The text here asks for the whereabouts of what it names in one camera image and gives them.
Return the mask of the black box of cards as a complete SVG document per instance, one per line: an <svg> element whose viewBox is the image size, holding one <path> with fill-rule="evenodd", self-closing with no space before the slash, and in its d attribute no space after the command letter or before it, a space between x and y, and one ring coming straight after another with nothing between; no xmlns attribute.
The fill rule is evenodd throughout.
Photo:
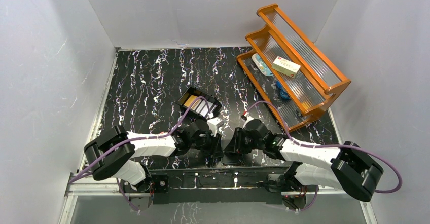
<svg viewBox="0 0 430 224"><path fill-rule="evenodd" d="M180 107L182 114L190 109L186 115L186 118L190 120L211 119L218 116L222 108L216 97L192 86L182 94L176 104Z"/></svg>

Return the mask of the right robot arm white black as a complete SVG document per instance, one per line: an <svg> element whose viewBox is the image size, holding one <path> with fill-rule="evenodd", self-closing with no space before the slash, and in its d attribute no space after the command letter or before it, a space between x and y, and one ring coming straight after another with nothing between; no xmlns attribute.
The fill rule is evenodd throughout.
<svg viewBox="0 0 430 224"><path fill-rule="evenodd" d="M258 119L235 128L224 147L226 154L248 154L259 149L275 160L290 162L284 174L268 177L260 185L270 191L297 191L310 185L341 189L351 197L369 202L383 175L383 168L358 145L347 142L328 147L272 133Z"/></svg>

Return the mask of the black card holder wallet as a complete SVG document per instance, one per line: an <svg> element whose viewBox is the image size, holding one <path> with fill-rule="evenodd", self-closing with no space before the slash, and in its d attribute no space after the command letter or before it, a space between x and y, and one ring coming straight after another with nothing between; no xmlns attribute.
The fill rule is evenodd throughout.
<svg viewBox="0 0 430 224"><path fill-rule="evenodd" d="M224 151L221 164L224 166L242 166L243 155L242 153Z"/></svg>

